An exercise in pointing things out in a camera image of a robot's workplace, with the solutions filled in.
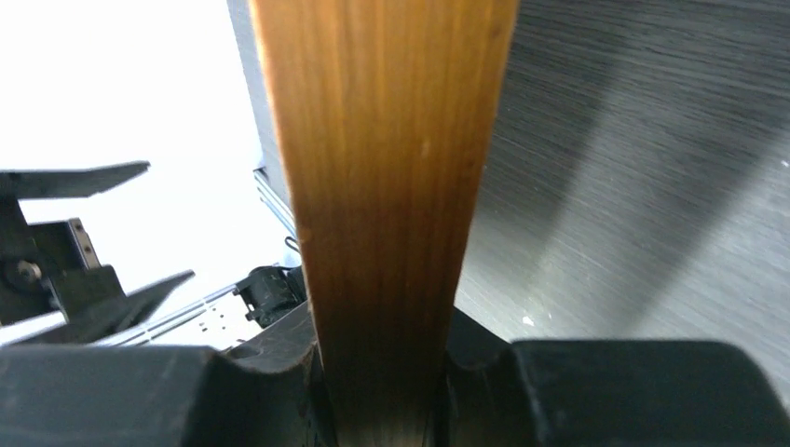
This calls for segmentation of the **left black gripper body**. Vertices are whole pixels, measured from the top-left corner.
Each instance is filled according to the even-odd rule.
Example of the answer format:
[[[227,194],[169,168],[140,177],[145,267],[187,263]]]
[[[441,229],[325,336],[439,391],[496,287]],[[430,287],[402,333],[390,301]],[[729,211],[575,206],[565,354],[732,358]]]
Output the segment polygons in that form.
[[[78,218],[28,223],[19,201],[1,198],[1,324],[59,311],[70,320],[122,297],[115,269],[100,263]]]

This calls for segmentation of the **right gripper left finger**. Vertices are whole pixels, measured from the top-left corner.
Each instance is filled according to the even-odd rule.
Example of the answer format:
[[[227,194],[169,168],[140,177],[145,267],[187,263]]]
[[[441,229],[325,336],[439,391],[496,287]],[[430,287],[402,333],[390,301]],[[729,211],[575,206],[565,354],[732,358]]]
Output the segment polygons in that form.
[[[300,305],[228,353],[27,345],[1,352],[5,446],[332,446]]]

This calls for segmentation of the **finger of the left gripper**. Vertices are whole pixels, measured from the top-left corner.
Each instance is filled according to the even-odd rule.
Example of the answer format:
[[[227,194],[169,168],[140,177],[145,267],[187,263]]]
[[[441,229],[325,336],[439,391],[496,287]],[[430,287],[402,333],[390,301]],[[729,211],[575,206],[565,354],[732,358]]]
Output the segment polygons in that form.
[[[149,162],[135,161],[90,169],[2,171],[1,197],[19,200],[85,198],[139,177],[149,168]]]
[[[170,294],[195,276],[186,270],[141,288],[129,296],[106,300],[66,324],[24,340],[26,345],[84,345],[123,332],[148,319]]]

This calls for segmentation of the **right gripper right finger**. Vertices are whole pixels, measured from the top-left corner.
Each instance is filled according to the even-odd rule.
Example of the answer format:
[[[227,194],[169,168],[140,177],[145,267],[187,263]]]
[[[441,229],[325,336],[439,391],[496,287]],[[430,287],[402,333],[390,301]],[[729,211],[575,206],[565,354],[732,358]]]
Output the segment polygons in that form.
[[[763,370],[709,340],[509,343],[452,317],[435,446],[785,446]]]

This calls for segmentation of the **wooden picture frame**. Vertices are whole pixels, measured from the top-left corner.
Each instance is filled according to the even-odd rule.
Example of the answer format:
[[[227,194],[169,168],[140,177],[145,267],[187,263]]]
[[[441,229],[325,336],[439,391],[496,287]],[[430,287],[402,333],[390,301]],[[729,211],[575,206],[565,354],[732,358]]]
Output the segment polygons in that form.
[[[341,446],[419,446],[519,5],[253,1]]]

